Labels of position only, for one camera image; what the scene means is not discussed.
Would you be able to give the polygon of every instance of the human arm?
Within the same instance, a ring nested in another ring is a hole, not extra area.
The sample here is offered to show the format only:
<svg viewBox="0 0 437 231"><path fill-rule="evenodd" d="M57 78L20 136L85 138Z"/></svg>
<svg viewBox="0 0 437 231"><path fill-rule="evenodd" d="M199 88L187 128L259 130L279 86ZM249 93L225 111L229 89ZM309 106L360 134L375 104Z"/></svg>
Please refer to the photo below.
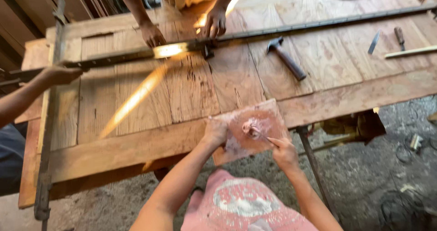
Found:
<svg viewBox="0 0 437 231"><path fill-rule="evenodd" d="M161 31L152 23L145 12L141 0L123 0L126 6L134 15L135 20L141 30L142 38L149 47L156 47L166 44Z"/></svg>
<svg viewBox="0 0 437 231"><path fill-rule="evenodd" d="M319 231L342 231L334 216L309 184L305 173L299 168L298 154L294 145L287 138L268 139L277 146L273 150L273 159L292 183L302 215Z"/></svg>
<svg viewBox="0 0 437 231"><path fill-rule="evenodd" d="M140 210L131 231L173 230L176 212L187 199L203 165L225 142L227 129L224 121L208 120L200 143L164 177Z"/></svg>
<svg viewBox="0 0 437 231"><path fill-rule="evenodd" d="M231 0L217 0L214 7L208 13L205 23L205 36L211 38L221 36L226 32L226 9Z"/></svg>
<svg viewBox="0 0 437 231"><path fill-rule="evenodd" d="M53 85L71 83L82 75L80 68L52 66L45 68L29 83L0 99L0 128L13 122L40 96Z"/></svg>

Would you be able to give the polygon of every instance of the metal clamp bar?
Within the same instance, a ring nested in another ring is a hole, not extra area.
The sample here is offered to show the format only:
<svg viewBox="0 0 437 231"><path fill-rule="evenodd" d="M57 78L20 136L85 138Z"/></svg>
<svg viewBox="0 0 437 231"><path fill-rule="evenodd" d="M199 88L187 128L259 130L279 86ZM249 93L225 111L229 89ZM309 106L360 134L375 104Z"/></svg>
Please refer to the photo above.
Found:
<svg viewBox="0 0 437 231"><path fill-rule="evenodd" d="M58 0L58 9L56 15L64 15L65 1ZM55 46L53 49L53 64L60 61L61 58L61 40L63 35L63 24L59 20L56 21L56 38ZM41 149L41 163L39 165L38 181L36 186L36 196L35 196L35 206L34 215L36 220L42 221L42 230L47 230L47 222L50 217L49 203L49 191L52 187L52 177L48 168L48 163L50 159L50 150L52 146L52 132L53 132L53 122L56 104L54 99L56 98L56 86L50 88L47 97L47 112L46 121L44 126L44 136L42 139L42 149Z"/></svg>
<svg viewBox="0 0 437 231"><path fill-rule="evenodd" d="M170 45L184 45L185 48L183 52L200 50L203 52L204 57L211 57L213 56L212 52L205 51L208 50L208 48L205 48L205 46L217 47L220 46L219 43L226 43L226 42L243 40L243 39L247 40L251 38L257 40L257 37L261 37L261 36L272 38L280 35L291 34L293 32L300 31L300 30L316 30L319 28L327 28L332 26L349 25L349 24L355 24L355 23L369 21L369 20L380 20L380 19L387 19L389 17L395 17L395 16L425 13L428 10L437 10L437 5L423 5L418 7L386 10L386 11L380 11L380 12L368 13L362 15L353 15L348 17L327 19L322 21L286 25L278 28L268 28L263 30L255 30L255 31L236 33L232 35L225 35L217 39L203 38L203 39L194 39L186 42L168 43L167 45L159 46L159 48L163 48L165 46L170 46ZM69 63L64 63L64 65L67 68L81 67L84 69L90 69L90 68L103 67L103 66L112 66L115 64L126 63L130 61L168 57L168 56L156 56L154 53L155 50L156 48L150 49L150 48L143 47L143 48L133 49L125 52L95 55L95 56L91 56L86 61L69 62ZM27 82L30 81L33 77L35 77L39 72L41 72L41 70L42 68L29 70L29 71L14 71L10 73L10 78L13 79L20 78L23 82Z"/></svg>

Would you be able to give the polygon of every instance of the wooden table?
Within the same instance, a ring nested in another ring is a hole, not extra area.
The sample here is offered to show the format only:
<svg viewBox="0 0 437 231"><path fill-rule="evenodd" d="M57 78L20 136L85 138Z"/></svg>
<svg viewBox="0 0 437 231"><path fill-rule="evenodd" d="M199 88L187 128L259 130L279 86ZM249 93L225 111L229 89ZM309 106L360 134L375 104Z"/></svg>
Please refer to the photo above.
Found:
<svg viewBox="0 0 437 231"><path fill-rule="evenodd" d="M418 0L239 0L227 16L227 34L299 22L420 5ZM200 14L168 8L149 10L168 41L196 37ZM437 24L426 14L312 31L286 37L283 47L308 74L296 81L268 40L216 49L203 60L183 53L167 60L141 61L91 70L59 86L50 170L52 199L171 165L199 142L204 117L275 98L288 128L437 93L437 55L385 60L400 47L393 28L400 26L406 49L437 45ZM373 55L367 50L381 36ZM22 69L47 65L53 46L47 39L26 45ZM131 14L69 24L63 60L144 46ZM149 73L162 80L105 138L98 135L117 109ZM41 153L42 98L18 120L29 121L19 207L35 200Z"/></svg>

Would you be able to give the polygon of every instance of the wooden hammer handle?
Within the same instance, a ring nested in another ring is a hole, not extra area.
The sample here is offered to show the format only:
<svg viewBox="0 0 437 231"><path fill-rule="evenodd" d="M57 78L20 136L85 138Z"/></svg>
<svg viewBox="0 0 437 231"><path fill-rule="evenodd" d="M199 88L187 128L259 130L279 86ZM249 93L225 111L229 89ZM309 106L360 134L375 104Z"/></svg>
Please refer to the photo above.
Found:
<svg viewBox="0 0 437 231"><path fill-rule="evenodd" d="M401 27L395 27L395 35L396 38L398 39L399 44L402 45L405 43L404 34L402 33Z"/></svg>
<svg viewBox="0 0 437 231"><path fill-rule="evenodd" d="M281 46L276 46L275 49L279 58L285 63L285 65L293 73L293 75L299 81L305 79L305 72L302 71L302 69L298 66L298 64L296 64L296 62L290 57L290 55Z"/></svg>

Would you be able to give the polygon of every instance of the wooden stick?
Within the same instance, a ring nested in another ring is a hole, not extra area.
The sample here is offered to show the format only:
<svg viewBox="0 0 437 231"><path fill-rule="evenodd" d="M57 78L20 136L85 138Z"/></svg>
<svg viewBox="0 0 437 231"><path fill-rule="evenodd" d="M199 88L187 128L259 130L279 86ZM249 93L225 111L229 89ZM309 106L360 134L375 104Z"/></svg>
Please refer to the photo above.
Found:
<svg viewBox="0 0 437 231"><path fill-rule="evenodd" d="M416 54L421 54L421 53L431 53L434 51L437 51L437 45L428 46L428 47L424 47L424 48L418 48L418 49L412 49L412 50L407 50L407 51L401 51L401 52L397 52L397 53L388 53L385 55L385 58L391 59L391 58L404 57L404 56L416 55Z"/></svg>

